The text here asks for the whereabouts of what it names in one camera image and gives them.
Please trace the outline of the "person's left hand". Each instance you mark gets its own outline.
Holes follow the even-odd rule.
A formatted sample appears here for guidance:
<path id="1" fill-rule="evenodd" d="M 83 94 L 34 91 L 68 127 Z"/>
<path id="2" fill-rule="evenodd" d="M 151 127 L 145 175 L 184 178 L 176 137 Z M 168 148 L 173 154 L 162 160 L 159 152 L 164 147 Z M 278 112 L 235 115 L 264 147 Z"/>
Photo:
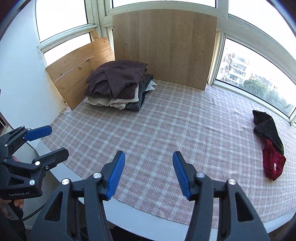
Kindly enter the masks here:
<path id="1" fill-rule="evenodd" d="M 7 159 L 1 159 L 1 214 L 7 219 L 20 219 L 23 217 L 23 199 L 20 197 L 19 185 L 24 180 L 14 172 L 15 167 L 7 166 Z"/>

